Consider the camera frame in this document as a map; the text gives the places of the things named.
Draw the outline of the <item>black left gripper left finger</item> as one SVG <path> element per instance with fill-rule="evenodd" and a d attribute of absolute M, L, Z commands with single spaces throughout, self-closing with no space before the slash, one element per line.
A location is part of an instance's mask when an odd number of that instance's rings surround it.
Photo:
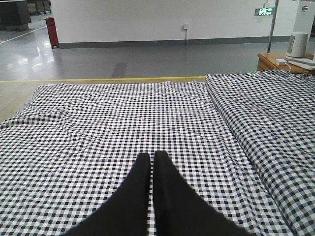
<path fill-rule="evenodd" d="M 151 163 L 139 153 L 127 177 L 96 212 L 65 233 L 66 236 L 145 236 Z"/>

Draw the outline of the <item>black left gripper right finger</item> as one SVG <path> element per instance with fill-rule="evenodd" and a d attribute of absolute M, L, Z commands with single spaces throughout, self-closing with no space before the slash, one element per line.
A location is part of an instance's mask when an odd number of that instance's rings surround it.
<path fill-rule="evenodd" d="M 248 236 L 187 184 L 166 151 L 154 156 L 153 201 L 159 236 Z"/>

